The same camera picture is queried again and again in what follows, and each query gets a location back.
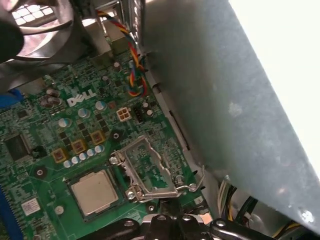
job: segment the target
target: blue ram slot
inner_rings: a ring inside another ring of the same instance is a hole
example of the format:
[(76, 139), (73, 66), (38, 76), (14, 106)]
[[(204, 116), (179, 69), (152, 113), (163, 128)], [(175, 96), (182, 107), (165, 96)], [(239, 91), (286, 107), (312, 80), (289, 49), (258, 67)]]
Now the blue ram slot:
[(23, 240), (24, 235), (17, 222), (15, 214), (11, 210), (6, 195), (0, 186), (0, 216), (11, 240)]

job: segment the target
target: colorful wires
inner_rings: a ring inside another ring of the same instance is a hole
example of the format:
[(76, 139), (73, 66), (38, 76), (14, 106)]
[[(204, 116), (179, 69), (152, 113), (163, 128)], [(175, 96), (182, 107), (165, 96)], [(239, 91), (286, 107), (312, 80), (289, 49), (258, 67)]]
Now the colorful wires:
[[(138, 97), (138, 96), (145, 96), (147, 94), (147, 82), (146, 82), (146, 76), (145, 76), (145, 69), (139, 62), (139, 56), (136, 49), (136, 42), (131, 37), (129, 31), (126, 29), (125, 26), (123, 26), (120, 22), (118, 22), (114, 17), (110, 16), (109, 14), (103, 12), (103, 11), (97, 11), (97, 14), (99, 17), (106, 17), (108, 21), (110, 21), (112, 24), (118, 27), (118, 29), (124, 34), (125, 38), (128, 40), (128, 46), (130, 49), (130, 53), (132, 55), (133, 59), (133, 66), (131, 69), (131, 73), (129, 76), (129, 85), (128, 85), (128, 94), (131, 97)], [(138, 91), (136, 91), (137, 88), (137, 80), (141, 79), (142, 88)]]

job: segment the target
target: gray metal panel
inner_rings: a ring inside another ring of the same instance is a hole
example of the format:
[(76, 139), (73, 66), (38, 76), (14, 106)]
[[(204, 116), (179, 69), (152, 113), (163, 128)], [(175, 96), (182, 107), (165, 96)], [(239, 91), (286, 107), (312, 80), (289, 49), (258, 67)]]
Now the gray metal panel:
[(319, 179), (226, 0), (147, 0), (150, 70), (212, 173), (320, 233)]

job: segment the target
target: integrated circuit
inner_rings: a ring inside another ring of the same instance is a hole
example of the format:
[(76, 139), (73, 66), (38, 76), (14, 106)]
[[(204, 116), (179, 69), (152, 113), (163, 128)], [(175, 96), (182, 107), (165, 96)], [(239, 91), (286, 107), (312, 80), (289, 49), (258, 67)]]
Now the integrated circuit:
[(101, 130), (91, 133), (90, 136), (94, 145), (101, 144), (106, 140), (105, 135), (102, 133)]
[(13, 161), (23, 159), (31, 153), (22, 134), (4, 140), (4, 144)]
[(58, 148), (54, 150), (52, 153), (54, 161), (59, 164), (68, 159), (68, 154), (64, 148)]
[(84, 217), (101, 213), (119, 199), (104, 169), (88, 173), (70, 188)]
[(28, 112), (26, 110), (21, 110), (17, 112), (17, 116), (19, 119), (24, 119), (28, 116)]
[(72, 142), (71, 146), (75, 154), (79, 154), (87, 150), (86, 144), (83, 139), (78, 139)]

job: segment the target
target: motherboard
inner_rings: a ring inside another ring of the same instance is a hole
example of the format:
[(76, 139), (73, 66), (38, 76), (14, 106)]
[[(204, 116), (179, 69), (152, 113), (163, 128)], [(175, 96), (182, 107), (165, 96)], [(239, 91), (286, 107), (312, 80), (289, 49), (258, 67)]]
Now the motherboard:
[(151, 88), (128, 94), (130, 53), (115, 61), (83, 58), (0, 112), (1, 239), (6, 226), (15, 239), (76, 240), (141, 223), (161, 198), (189, 210), (204, 201)]

